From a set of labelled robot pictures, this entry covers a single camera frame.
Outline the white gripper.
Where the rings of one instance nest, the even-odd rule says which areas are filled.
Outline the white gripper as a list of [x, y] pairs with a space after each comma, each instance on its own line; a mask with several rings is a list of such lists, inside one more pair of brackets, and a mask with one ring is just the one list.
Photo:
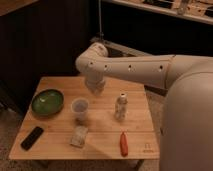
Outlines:
[[97, 83], [86, 80], [85, 85], [92, 94], [100, 95], [104, 90], [105, 80], [101, 80], [100, 82]]

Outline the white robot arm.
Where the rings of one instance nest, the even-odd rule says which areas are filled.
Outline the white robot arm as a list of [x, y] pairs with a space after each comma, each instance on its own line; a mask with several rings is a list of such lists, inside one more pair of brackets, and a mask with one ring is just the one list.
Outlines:
[[92, 92], [106, 77], [167, 91], [161, 124], [159, 171], [213, 171], [213, 57], [108, 56], [94, 43], [75, 61]]

